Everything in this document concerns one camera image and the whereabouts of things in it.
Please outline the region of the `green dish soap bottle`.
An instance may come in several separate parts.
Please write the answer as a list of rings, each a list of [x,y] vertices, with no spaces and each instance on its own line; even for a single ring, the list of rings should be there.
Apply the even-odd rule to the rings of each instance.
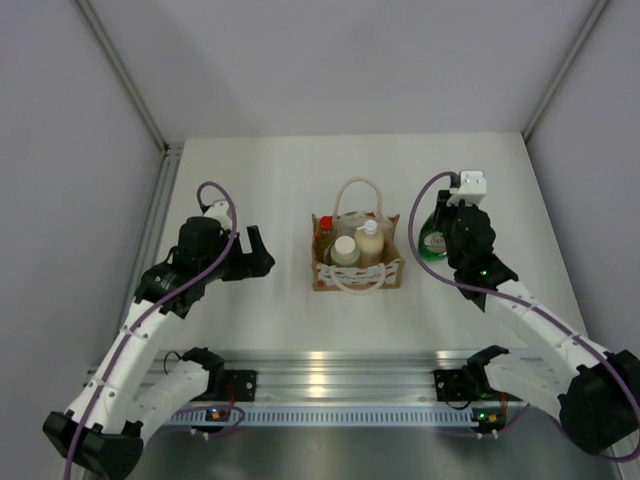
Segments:
[[[434,213],[429,215],[420,229],[418,251],[425,262],[443,260],[447,256],[444,236],[436,228]]]

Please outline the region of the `yellow dish soap bottle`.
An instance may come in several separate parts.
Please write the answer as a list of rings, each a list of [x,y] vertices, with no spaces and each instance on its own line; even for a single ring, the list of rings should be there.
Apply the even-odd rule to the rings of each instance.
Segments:
[[[319,263],[325,263],[326,250],[336,238],[336,229],[332,216],[322,216],[317,222],[315,231],[315,259]]]

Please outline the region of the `jute watermelon canvas bag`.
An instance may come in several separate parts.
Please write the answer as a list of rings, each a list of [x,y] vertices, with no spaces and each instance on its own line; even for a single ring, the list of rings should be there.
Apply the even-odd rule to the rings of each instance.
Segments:
[[[342,197],[356,183],[374,191],[375,208],[343,213]],[[382,206],[379,186],[365,177],[353,177],[339,188],[330,215],[312,216],[314,291],[367,295],[401,286],[405,261],[395,245],[399,217],[384,215]]]

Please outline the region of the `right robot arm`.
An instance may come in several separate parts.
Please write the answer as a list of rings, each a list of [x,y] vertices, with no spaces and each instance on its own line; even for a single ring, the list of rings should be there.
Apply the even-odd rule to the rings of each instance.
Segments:
[[[585,338],[539,303],[495,254],[483,192],[438,192],[434,221],[454,277],[449,285],[481,311],[508,311],[506,327],[545,361],[536,373],[504,347],[487,347],[466,365],[465,384],[478,397],[512,394],[545,412],[582,451],[598,455],[639,430],[639,360]]]

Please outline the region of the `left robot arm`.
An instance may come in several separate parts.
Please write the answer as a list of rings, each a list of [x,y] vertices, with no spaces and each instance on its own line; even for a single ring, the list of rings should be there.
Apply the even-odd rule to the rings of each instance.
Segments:
[[[275,264],[257,226],[248,227],[243,252],[237,233],[217,218],[190,217],[165,259],[149,268],[109,351],[81,394],[51,412],[43,432],[69,465],[104,479],[125,479],[145,444],[184,405],[224,396],[224,359],[206,347],[183,353],[154,386],[141,387],[160,349],[184,323],[207,286],[266,276]]]

